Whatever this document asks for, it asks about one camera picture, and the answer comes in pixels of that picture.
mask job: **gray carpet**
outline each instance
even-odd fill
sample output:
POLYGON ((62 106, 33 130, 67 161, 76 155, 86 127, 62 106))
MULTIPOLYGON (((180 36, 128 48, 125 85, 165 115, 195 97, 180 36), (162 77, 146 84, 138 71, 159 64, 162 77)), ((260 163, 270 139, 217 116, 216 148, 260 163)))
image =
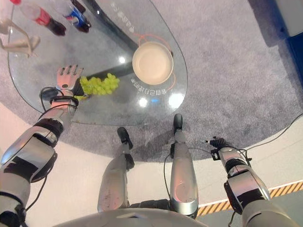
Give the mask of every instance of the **gray carpet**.
MULTIPOLYGON (((177 112, 191 147, 223 136, 239 148, 286 127, 303 112, 303 92, 278 14, 269 1, 153 0, 185 56, 188 90, 177 112)), ((1 54, 0 102, 33 124, 39 114, 18 95, 1 54)), ((172 118, 127 127, 135 161, 162 162, 172 142, 172 118)), ((117 127, 73 123, 61 140, 112 156, 117 127)), ((194 159, 209 158, 192 150, 194 159)))

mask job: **plastic bottle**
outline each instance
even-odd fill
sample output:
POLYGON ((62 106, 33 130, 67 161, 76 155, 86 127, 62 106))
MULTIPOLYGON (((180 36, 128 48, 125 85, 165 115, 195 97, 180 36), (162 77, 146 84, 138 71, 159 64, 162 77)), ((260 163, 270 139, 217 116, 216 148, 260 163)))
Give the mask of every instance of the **plastic bottle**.
POLYGON ((71 2, 82 14, 86 11, 85 7, 77 0, 71 0, 71 2))
POLYGON ((21 2, 21 0, 10 0, 18 5, 21 12, 28 19, 47 27, 55 35, 65 35, 66 27, 58 21, 55 21, 44 9, 32 2, 21 2))
POLYGON ((79 31, 89 32, 90 22, 69 0, 50 0, 50 2, 52 7, 79 31))

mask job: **oval glass tabletop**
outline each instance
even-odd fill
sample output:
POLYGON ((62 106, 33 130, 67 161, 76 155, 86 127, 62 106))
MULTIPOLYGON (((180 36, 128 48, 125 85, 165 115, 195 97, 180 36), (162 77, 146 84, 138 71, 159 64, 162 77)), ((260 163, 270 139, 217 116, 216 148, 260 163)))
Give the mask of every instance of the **oval glass tabletop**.
MULTIPOLYGON (((43 111, 39 92, 55 87, 60 67, 78 64, 82 76, 104 80, 108 73, 120 79, 112 94, 91 95, 80 101, 75 122, 104 125, 150 123, 174 112, 187 91, 187 69, 182 52, 157 9, 149 0, 83 0, 84 16, 91 23, 88 33, 80 32, 59 15, 47 0, 33 0, 66 27, 65 36, 55 36, 45 27, 28 20, 15 7, 12 20, 30 36, 41 38, 27 58, 9 54, 14 85, 24 100, 43 111), (173 56, 173 71, 162 84, 148 85, 135 75, 134 52, 146 42, 158 42, 173 56)), ((10 34, 10 42, 21 37, 10 34)))

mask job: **white figurine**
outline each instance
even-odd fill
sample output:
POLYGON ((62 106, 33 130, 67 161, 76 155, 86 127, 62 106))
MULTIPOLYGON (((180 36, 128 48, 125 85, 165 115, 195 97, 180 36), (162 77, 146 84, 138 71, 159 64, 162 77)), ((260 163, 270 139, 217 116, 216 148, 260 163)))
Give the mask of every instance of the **white figurine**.
POLYGON ((26 39, 20 39, 15 42, 3 45, 0 39, 0 47, 8 52, 21 52, 27 54, 27 57, 33 54, 33 50, 40 43, 39 36, 28 37, 27 33, 14 24, 10 19, 0 20, 0 33, 7 35, 9 33, 9 27, 15 28, 19 32, 25 35, 26 39))

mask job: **beige bowl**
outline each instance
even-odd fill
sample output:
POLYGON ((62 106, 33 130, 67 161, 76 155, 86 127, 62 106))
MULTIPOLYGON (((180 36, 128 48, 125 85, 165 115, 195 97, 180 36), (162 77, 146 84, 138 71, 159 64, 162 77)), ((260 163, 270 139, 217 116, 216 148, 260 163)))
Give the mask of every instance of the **beige bowl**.
POLYGON ((133 55, 133 69, 136 76, 146 84, 157 85, 171 75, 174 61, 169 49, 161 43, 142 44, 133 55))

